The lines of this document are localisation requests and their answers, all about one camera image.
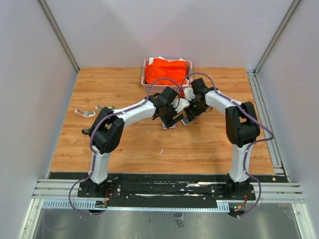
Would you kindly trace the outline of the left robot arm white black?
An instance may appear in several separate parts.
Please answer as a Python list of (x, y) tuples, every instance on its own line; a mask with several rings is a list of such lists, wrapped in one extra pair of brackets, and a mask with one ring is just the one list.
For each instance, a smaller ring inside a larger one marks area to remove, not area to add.
[(166, 87), (162, 93), (148, 93), (145, 99), (126, 108), (111, 110), (104, 107), (89, 131), (92, 162), (85, 180), (89, 191), (96, 197), (106, 193), (110, 156), (118, 147), (125, 128), (148, 118), (160, 118), (169, 128), (183, 119), (181, 112), (189, 106), (183, 93)]

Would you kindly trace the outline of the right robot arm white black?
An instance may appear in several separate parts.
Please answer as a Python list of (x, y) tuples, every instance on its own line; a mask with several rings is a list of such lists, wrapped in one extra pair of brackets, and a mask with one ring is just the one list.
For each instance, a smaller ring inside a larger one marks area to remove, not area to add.
[(226, 136), (232, 144), (232, 161), (225, 191), (229, 198), (238, 199), (249, 189), (249, 165), (252, 143), (260, 135), (260, 126), (253, 103), (236, 101), (214, 87), (207, 87), (202, 78), (184, 88), (190, 106), (185, 109), (189, 121), (214, 108), (225, 116)]

